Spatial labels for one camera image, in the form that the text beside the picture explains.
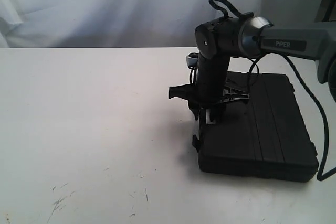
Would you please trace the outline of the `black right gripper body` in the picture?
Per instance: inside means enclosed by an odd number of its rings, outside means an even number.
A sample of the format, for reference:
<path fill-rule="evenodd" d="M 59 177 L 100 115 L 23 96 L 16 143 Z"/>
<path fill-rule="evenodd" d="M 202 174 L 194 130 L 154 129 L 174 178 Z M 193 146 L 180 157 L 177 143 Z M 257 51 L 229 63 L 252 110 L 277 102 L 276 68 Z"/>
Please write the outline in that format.
<path fill-rule="evenodd" d="M 170 86 L 169 99 L 192 101 L 198 103 L 202 109 L 225 103 L 248 103 L 249 94 L 246 91 L 226 85 L 229 63 L 228 55 L 219 54 L 207 59 L 199 53 L 197 68 L 190 69 L 196 76 L 191 76 L 189 84 Z"/>

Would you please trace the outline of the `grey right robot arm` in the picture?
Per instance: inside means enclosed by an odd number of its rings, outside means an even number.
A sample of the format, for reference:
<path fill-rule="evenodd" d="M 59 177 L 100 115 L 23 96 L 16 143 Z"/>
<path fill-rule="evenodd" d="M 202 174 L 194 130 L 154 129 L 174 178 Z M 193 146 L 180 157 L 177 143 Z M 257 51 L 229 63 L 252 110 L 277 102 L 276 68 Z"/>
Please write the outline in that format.
<path fill-rule="evenodd" d="M 258 60 L 278 54 L 312 60 L 317 63 L 318 82 L 327 83 L 335 97 L 334 21 L 284 27 L 247 13 L 203 23 L 194 35 L 198 52 L 188 55 L 187 64 L 196 79 L 170 87 L 169 98 L 188 101 L 195 116 L 201 109 L 217 112 L 222 104 L 249 101 L 249 91 L 232 91 L 225 84 L 232 57 Z"/>

